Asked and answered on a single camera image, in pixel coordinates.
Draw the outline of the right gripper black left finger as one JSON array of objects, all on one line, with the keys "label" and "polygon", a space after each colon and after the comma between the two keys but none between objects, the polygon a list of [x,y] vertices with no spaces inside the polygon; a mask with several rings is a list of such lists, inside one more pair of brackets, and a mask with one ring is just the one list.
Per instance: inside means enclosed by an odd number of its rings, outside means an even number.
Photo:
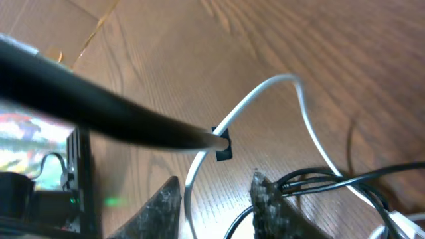
[{"label": "right gripper black left finger", "polygon": [[171,176],[108,239],[178,239],[181,200],[179,179]]}]

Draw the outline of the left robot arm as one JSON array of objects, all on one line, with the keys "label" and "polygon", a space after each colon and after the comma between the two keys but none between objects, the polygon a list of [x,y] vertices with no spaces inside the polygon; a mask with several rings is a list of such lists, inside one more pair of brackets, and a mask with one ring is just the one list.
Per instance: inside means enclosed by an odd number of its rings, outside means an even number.
[{"label": "left robot arm", "polygon": [[92,153],[87,129],[67,138],[67,159],[60,161],[59,191],[36,190],[35,178],[1,173],[1,237],[99,238],[94,206]]}]

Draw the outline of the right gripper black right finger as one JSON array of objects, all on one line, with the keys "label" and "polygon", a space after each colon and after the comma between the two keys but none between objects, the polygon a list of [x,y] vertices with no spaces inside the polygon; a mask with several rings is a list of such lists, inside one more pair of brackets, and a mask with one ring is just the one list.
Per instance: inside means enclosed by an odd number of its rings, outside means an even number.
[{"label": "right gripper black right finger", "polygon": [[258,239],[327,239],[324,231],[311,224],[281,196],[277,184],[256,171],[250,187],[254,237]]}]

